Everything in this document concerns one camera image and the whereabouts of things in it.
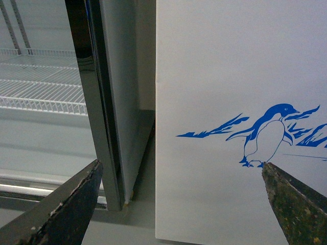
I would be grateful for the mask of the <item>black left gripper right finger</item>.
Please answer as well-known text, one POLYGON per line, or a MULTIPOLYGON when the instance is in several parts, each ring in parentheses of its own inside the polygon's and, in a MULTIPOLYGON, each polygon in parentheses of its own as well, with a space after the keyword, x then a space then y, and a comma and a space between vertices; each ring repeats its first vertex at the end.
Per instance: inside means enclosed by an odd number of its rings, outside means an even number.
POLYGON ((326 197, 270 162, 262 177, 288 244, 326 244, 326 197))

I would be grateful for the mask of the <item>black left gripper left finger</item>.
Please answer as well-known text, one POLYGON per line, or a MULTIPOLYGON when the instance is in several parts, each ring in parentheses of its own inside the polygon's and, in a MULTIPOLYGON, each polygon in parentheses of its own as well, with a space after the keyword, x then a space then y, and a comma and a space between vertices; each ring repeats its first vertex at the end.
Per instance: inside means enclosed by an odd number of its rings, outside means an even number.
POLYGON ((1 244, 81 244, 98 202, 103 174, 95 160, 1 227, 1 244))

